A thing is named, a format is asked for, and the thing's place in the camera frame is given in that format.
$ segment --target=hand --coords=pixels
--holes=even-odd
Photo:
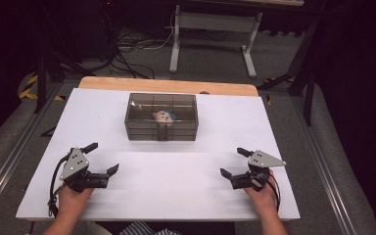
[[[270,176],[269,182],[272,185],[275,185],[272,176]],[[272,212],[273,210],[276,211],[276,197],[273,190],[268,185],[264,186],[259,192],[253,188],[245,188],[244,191],[249,195],[255,210],[259,215],[263,215],[266,212]]]
[[[60,192],[59,214],[58,216],[67,216],[78,220],[90,199],[94,188],[84,189],[81,193],[72,190],[68,185]]]

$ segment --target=striped fabric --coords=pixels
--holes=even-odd
[[[182,233],[167,229],[155,232],[146,223],[136,221],[127,226],[119,235],[182,235]]]

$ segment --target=transparent gray box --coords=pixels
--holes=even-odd
[[[172,123],[158,122],[154,113],[174,115]],[[198,130],[195,95],[130,93],[124,121],[129,140],[194,141]]]

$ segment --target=white paper sheet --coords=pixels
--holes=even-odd
[[[51,219],[47,202],[57,162],[71,147],[93,142],[89,170],[119,164],[107,189],[96,189],[86,220],[250,220],[258,216],[243,190],[233,190],[219,169],[244,173],[238,147],[281,159],[260,97],[197,95],[196,141],[129,141],[124,118],[130,92],[74,89],[27,188],[18,218]],[[279,216],[299,218],[285,167],[273,167],[281,192]]]

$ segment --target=person's left hand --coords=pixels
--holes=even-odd
[[[58,216],[67,216],[78,220],[90,199],[94,188],[84,189],[81,193],[72,190],[68,185],[65,185],[60,192],[60,203]]]

